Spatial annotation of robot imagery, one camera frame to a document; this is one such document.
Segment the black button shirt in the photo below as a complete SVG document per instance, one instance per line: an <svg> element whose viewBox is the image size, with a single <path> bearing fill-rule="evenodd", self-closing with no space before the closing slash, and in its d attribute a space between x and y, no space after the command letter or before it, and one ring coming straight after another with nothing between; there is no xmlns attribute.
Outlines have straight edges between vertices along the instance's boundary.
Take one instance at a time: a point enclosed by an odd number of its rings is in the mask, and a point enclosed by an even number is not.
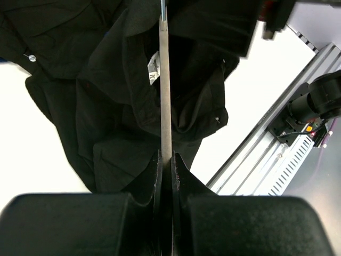
<svg viewBox="0 0 341 256"><path fill-rule="evenodd" d="M261 1L167 1L173 148L191 166L228 123L224 83ZM160 1L1 1L1 57L93 193L117 192L160 148Z"/></svg>

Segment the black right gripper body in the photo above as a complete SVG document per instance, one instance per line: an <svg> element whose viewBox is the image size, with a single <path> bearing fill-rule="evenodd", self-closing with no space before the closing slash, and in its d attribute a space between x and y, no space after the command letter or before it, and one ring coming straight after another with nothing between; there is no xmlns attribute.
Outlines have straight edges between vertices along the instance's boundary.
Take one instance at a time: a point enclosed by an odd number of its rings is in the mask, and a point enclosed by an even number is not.
<svg viewBox="0 0 341 256"><path fill-rule="evenodd" d="M262 38L273 40L277 32L281 32L294 8L293 0L263 1L258 20L265 22Z"/></svg>

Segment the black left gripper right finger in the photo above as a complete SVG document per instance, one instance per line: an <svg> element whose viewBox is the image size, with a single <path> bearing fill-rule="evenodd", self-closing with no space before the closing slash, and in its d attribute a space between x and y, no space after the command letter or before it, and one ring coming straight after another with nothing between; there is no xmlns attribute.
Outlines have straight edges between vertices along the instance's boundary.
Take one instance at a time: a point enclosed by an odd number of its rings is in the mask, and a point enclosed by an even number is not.
<svg viewBox="0 0 341 256"><path fill-rule="evenodd" d="M323 225L298 197L219 196L172 157L178 255L333 255Z"/></svg>

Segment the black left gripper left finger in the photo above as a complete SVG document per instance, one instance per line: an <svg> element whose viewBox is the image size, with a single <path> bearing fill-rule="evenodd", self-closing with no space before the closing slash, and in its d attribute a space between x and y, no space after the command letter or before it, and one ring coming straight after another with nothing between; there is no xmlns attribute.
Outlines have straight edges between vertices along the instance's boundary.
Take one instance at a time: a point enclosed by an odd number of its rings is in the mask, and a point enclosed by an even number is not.
<svg viewBox="0 0 341 256"><path fill-rule="evenodd" d="M160 153L118 193L23 194L1 214L1 255L160 255Z"/></svg>

